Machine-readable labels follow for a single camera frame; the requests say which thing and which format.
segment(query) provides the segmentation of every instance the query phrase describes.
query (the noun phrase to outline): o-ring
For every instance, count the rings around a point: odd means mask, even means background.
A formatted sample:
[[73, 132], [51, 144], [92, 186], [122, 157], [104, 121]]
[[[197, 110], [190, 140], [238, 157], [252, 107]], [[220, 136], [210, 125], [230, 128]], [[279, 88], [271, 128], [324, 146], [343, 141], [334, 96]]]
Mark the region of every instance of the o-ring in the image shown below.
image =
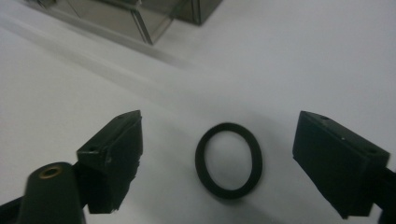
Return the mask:
[[[216, 133], [220, 132], [233, 132], [241, 135], [250, 148], [251, 153], [251, 172], [247, 182], [239, 189], [224, 189], [213, 181], [209, 172], [207, 171], [205, 163], [205, 150], [206, 144]], [[221, 123], [211, 128], [198, 143], [195, 152], [195, 168], [197, 170], [199, 179], [204, 186], [214, 195], [223, 199], [237, 199], [247, 195], [259, 182], [262, 175], [262, 151], [260, 150], [259, 143], [254, 135], [246, 128], [235, 123]]]

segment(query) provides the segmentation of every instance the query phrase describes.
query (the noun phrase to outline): white table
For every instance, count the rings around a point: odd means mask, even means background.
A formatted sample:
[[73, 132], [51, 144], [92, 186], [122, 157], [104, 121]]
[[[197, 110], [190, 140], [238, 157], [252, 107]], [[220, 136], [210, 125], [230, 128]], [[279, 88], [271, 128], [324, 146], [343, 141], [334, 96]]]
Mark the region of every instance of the white table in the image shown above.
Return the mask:
[[[144, 155], [120, 211], [88, 223], [375, 223], [343, 221], [292, 159], [299, 112], [326, 115], [396, 153], [394, 1], [224, 0], [202, 27], [175, 21], [133, 49], [21, 3], [0, 2], [0, 203], [27, 176], [76, 150], [118, 114], [140, 109]], [[264, 176], [243, 200], [212, 197], [194, 152], [231, 121], [262, 146]], [[248, 147], [214, 139], [215, 178], [238, 186]], [[391, 158], [389, 169], [395, 170]]]

